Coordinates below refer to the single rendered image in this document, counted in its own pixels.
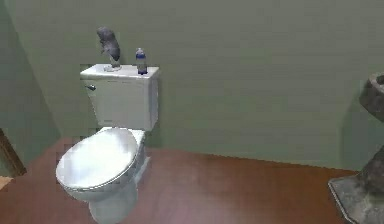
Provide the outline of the grey stone pedestal sink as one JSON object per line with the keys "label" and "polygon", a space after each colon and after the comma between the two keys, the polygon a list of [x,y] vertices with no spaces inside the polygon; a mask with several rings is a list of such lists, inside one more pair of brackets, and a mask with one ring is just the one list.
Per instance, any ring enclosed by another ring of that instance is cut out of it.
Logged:
{"label": "grey stone pedestal sink", "polygon": [[[384,124],[384,72],[368,77],[359,103]],[[384,145],[357,174],[332,178],[327,186],[343,224],[384,224]]]}

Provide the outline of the blue plastic bottle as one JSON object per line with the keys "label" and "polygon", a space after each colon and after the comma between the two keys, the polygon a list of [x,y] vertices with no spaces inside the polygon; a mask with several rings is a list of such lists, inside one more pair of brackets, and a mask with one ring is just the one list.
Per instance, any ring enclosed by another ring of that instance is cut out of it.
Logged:
{"label": "blue plastic bottle", "polygon": [[135,53],[136,66],[140,75],[147,74],[146,54],[142,48],[138,48]]}

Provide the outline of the white toilet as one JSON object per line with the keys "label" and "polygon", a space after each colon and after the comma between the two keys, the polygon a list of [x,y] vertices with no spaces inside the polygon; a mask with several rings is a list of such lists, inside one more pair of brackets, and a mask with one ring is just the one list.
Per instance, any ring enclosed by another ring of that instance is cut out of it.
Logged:
{"label": "white toilet", "polygon": [[157,66],[145,74],[108,64],[80,72],[100,129],[61,156],[55,176],[68,195],[88,204],[97,224],[119,224],[138,200],[150,162],[145,135],[158,121],[159,76]]}

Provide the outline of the brown wooden door frame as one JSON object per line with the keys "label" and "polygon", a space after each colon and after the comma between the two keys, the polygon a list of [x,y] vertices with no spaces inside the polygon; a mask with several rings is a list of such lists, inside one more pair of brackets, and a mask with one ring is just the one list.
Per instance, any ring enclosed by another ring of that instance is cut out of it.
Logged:
{"label": "brown wooden door frame", "polygon": [[0,128],[0,154],[5,160],[12,177],[22,176],[27,172],[26,167],[12,147],[4,131]]}

